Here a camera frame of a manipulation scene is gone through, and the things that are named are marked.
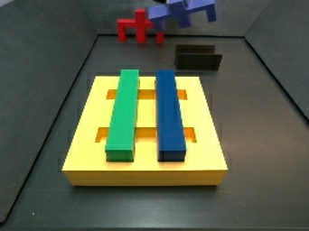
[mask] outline red toy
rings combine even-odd
[[[146,30],[154,28],[152,23],[146,20],[146,10],[138,9],[135,11],[135,19],[118,19],[118,39],[120,42],[127,40],[126,28],[136,29],[136,42],[146,43]],[[163,43],[165,33],[156,33],[156,43]]]

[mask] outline rectangular hole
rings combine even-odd
[[[155,127],[136,127],[135,142],[136,143],[152,143],[156,140],[156,128]],[[197,143],[197,137],[193,127],[185,127],[183,133],[186,137],[186,143]],[[99,127],[95,137],[95,142],[100,143],[108,136],[108,127]]]
[[[183,132],[186,136],[186,143],[197,143],[194,127],[185,127]]]
[[[107,135],[108,135],[108,127],[99,127],[95,136],[95,142],[100,143],[103,140],[106,140]]]
[[[155,137],[155,127],[136,127],[135,143],[154,143]]]
[[[106,99],[115,99],[118,91],[115,89],[108,89]],[[187,91],[185,89],[178,89],[179,100],[187,100]],[[139,89],[139,99],[155,99],[154,89]]]

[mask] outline gray wall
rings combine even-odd
[[[156,5],[152,0],[76,0],[96,31],[116,34],[118,18],[132,18],[136,8]],[[167,34],[245,36],[270,0],[217,0],[217,22],[206,21],[205,12],[191,15],[191,27],[179,28],[167,20]]]
[[[308,0],[272,0],[246,40],[309,118],[308,9]]]
[[[0,222],[96,38],[75,0],[0,8]]]

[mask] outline toy block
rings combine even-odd
[[[185,162],[186,141],[179,111],[179,97],[173,70],[155,76],[158,160]]]
[[[148,9],[148,20],[159,32],[166,30],[166,19],[175,18],[179,27],[191,26],[190,14],[206,10],[207,21],[217,20],[215,0],[170,0]]]
[[[138,90],[139,71],[136,69],[122,70],[106,140],[106,158],[108,162],[134,161]]]
[[[139,77],[134,162],[108,162],[106,139],[118,76],[96,76],[68,149],[63,172],[75,186],[218,185],[227,165],[201,80],[175,77],[186,139],[185,162],[158,161],[155,77]]]
[[[191,26],[190,16],[186,14],[186,3],[182,0],[170,0],[169,7],[171,14],[174,15],[179,27]]]
[[[146,43],[146,30],[147,28],[154,28],[150,20],[146,19],[144,9],[135,10],[135,19],[118,19],[118,40],[124,42],[127,40],[127,28],[135,28],[136,30],[136,42]],[[163,43],[162,32],[156,33],[156,43]]]
[[[222,54],[215,54],[214,45],[177,45],[177,69],[218,70]]]
[[[207,22],[214,22],[217,20],[217,9],[215,9],[215,0],[191,0],[187,6],[187,13],[195,13],[202,10],[206,10],[207,13]]]

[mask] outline dark gray floor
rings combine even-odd
[[[309,1],[273,0],[246,40],[309,119]]]
[[[75,0],[16,0],[0,7],[0,222],[95,38]]]
[[[181,43],[214,44],[223,54],[219,71],[201,72],[229,163],[222,184],[71,187],[60,168],[95,73],[174,69]],[[4,227],[309,227],[308,137],[308,123],[243,39],[167,38],[156,46],[154,38],[138,45],[100,37]]]

